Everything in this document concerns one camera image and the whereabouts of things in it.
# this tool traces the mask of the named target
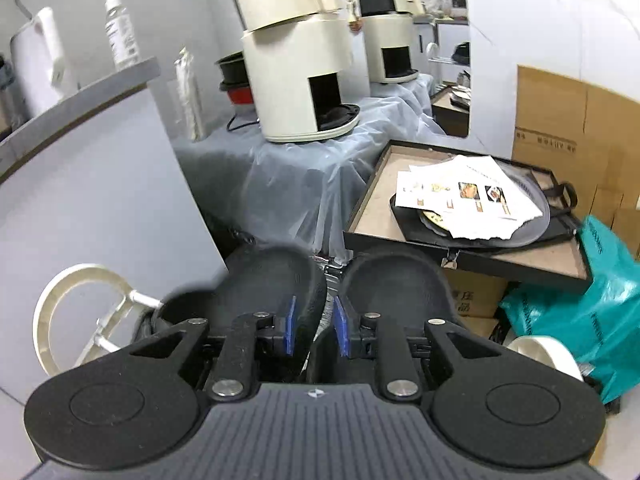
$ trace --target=white kettle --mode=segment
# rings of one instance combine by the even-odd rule
[[[11,38],[10,46],[14,71],[32,118],[78,91],[50,7],[24,25]]]

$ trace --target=logo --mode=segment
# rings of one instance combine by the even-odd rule
[[[313,397],[314,399],[319,399],[320,397],[323,397],[326,395],[326,391],[319,390],[318,388],[314,388],[313,390],[309,390],[306,394],[309,397]]]

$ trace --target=table covered with plastic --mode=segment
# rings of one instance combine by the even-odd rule
[[[459,141],[431,118],[432,85],[424,74],[402,85],[372,84],[373,97],[358,102],[360,122],[337,139],[274,144],[254,124],[219,128],[196,143],[175,139],[174,150],[206,214],[262,242],[295,243],[344,264],[351,255],[342,229],[389,140]]]

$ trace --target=plastic sheet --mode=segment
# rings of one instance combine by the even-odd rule
[[[219,128],[197,144],[175,139],[175,153],[198,206],[213,217],[258,240],[295,242],[343,264],[351,255],[342,229],[389,140],[483,151],[470,139],[447,137],[431,119],[431,85],[428,75],[372,85],[378,97],[358,102],[360,123],[337,139],[273,144],[257,125]]]
[[[640,383],[640,267],[604,224],[588,216],[580,240],[593,283],[581,296],[521,285],[500,306],[517,335],[561,341],[610,402]]]

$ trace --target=metal bolt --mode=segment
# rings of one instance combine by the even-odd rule
[[[244,386],[235,379],[220,379],[213,384],[213,392],[220,397],[235,397],[242,393]]]
[[[410,397],[418,392],[418,385],[413,381],[398,379],[386,386],[387,391],[396,397]]]

